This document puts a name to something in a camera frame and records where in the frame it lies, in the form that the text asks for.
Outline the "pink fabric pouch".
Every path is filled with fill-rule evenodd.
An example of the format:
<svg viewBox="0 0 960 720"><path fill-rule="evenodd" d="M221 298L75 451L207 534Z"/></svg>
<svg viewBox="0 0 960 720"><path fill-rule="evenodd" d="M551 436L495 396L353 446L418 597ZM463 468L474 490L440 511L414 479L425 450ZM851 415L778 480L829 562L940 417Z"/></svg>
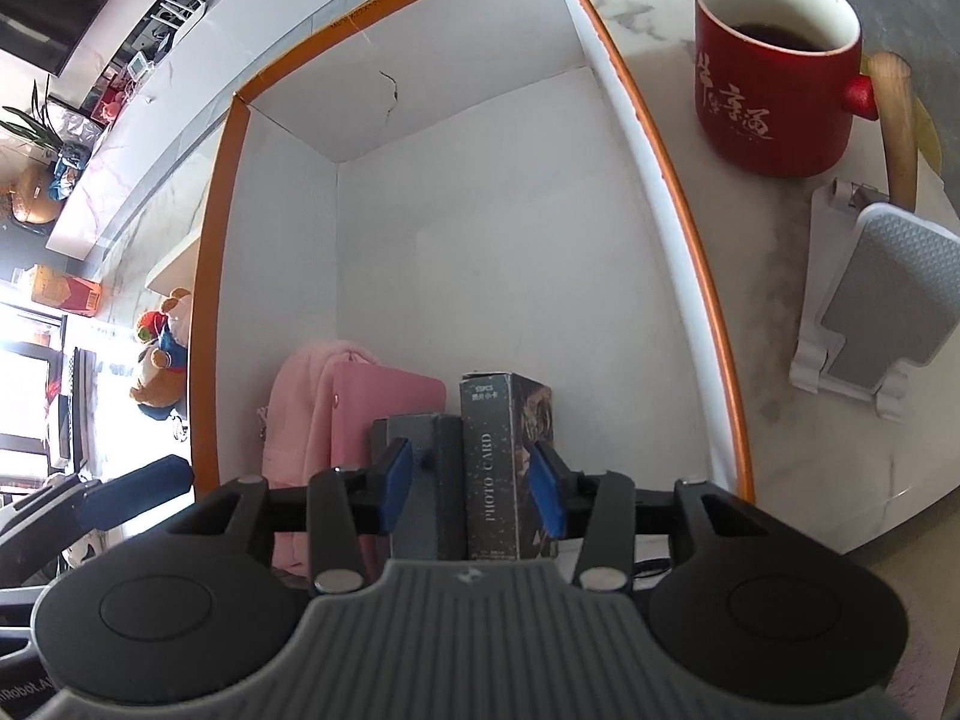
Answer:
<svg viewBox="0 0 960 720"><path fill-rule="evenodd" d="M280 367L262 411L262 476L270 488L302 488L331 468L337 362L376 364L376 358L352 341L318 341Z"/></svg>

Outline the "pink leather wallet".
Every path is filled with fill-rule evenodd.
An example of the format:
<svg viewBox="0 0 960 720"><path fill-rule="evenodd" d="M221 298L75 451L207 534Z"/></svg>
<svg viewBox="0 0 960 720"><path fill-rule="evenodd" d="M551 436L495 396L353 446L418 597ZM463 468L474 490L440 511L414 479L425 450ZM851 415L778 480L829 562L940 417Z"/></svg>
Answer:
<svg viewBox="0 0 960 720"><path fill-rule="evenodd" d="M332 465L364 468L373 465L370 431L376 419L398 415L443 414L446 385L382 364L337 362L334 366ZM390 536L363 536L361 549L368 572L381 574L391 557Z"/></svg>

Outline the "black photo card box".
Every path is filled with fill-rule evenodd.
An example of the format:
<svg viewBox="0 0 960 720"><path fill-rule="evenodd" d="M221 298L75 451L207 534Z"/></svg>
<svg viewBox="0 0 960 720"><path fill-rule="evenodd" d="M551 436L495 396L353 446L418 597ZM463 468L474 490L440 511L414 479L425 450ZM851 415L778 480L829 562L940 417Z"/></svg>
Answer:
<svg viewBox="0 0 960 720"><path fill-rule="evenodd" d="M459 395L470 559L555 559L529 489L530 449L553 442L550 388L516 372L472 372Z"/></svg>

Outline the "brown teddy bear plush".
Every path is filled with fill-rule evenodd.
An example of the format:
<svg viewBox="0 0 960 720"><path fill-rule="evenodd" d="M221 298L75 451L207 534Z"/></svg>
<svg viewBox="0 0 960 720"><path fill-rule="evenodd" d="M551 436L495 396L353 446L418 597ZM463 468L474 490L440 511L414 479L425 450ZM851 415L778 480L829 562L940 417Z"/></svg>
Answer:
<svg viewBox="0 0 960 720"><path fill-rule="evenodd" d="M190 322L192 293L185 288L172 289L158 309L143 312L137 322L140 371L130 398L155 421L169 418L187 394Z"/></svg>

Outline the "white long glasses case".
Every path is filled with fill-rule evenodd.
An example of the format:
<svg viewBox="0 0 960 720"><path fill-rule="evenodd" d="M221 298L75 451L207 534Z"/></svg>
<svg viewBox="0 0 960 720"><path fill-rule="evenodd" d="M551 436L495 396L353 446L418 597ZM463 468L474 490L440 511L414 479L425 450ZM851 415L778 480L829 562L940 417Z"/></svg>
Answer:
<svg viewBox="0 0 960 720"><path fill-rule="evenodd" d="M190 231L146 275L146 289L167 296L174 288L192 291L199 258L200 229Z"/></svg>

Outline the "black remote control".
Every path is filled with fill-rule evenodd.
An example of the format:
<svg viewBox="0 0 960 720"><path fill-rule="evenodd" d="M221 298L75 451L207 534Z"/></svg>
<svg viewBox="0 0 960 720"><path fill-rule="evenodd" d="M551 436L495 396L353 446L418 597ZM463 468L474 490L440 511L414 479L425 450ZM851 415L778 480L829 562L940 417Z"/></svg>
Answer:
<svg viewBox="0 0 960 720"><path fill-rule="evenodd" d="M83 348L73 349L70 361L70 433L71 466L81 473L94 458L94 366L96 355Z"/></svg>

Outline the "orange red drink carton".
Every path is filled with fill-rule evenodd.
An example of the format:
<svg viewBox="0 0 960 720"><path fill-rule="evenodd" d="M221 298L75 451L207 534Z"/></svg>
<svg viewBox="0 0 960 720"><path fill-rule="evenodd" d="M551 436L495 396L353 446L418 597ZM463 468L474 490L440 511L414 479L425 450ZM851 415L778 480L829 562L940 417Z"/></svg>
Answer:
<svg viewBox="0 0 960 720"><path fill-rule="evenodd" d="M75 277L48 265L34 265L29 270L29 281L31 300L36 304L75 316L94 317L98 314L103 290L96 281Z"/></svg>

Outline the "tall plant in vase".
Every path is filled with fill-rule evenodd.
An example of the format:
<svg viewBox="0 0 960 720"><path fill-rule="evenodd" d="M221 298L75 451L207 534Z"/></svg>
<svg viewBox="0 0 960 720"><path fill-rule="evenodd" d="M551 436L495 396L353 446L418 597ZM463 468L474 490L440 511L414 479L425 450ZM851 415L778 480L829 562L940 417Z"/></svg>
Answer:
<svg viewBox="0 0 960 720"><path fill-rule="evenodd" d="M2 193L8 217L21 227L49 227L64 206L52 195L52 186L55 163L65 142L50 120L47 93L49 88L32 83L28 109L3 106L3 130L28 147L28 164Z"/></svg>

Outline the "orange cardboard box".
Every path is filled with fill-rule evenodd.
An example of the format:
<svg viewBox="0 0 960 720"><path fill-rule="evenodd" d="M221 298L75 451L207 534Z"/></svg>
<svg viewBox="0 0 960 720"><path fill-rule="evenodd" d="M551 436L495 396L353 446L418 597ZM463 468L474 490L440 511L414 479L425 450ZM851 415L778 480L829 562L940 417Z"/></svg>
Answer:
<svg viewBox="0 0 960 720"><path fill-rule="evenodd" d="M259 469L257 408L323 338L546 383L574 465L754 490L697 225L589 0L368 0L257 71L194 291L201 491Z"/></svg>

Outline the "grey white phone stand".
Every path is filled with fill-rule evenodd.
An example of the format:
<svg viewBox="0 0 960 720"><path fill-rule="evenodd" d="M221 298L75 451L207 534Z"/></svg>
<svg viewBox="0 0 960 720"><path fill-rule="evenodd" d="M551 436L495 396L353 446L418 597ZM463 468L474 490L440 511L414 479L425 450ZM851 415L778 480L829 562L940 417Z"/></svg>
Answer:
<svg viewBox="0 0 960 720"><path fill-rule="evenodd" d="M908 371L958 328L958 236L864 184L811 198L804 302L789 380L905 414Z"/></svg>

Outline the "red ceramic mug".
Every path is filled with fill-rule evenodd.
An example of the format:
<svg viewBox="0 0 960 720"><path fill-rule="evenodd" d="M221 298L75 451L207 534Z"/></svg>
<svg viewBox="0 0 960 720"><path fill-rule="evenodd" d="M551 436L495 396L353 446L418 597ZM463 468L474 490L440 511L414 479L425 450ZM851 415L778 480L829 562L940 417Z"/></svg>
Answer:
<svg viewBox="0 0 960 720"><path fill-rule="evenodd" d="M818 176L877 117L848 0L695 0L695 49L698 121L743 171Z"/></svg>

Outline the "white wifi router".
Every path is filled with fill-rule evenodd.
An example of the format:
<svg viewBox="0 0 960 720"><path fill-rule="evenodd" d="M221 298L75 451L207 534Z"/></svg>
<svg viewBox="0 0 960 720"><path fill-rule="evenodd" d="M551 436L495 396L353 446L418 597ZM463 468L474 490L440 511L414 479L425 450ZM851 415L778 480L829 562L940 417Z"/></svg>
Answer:
<svg viewBox="0 0 960 720"><path fill-rule="evenodd" d="M195 28L205 12L205 0L158 0L148 16L171 29L174 41L179 41Z"/></svg>

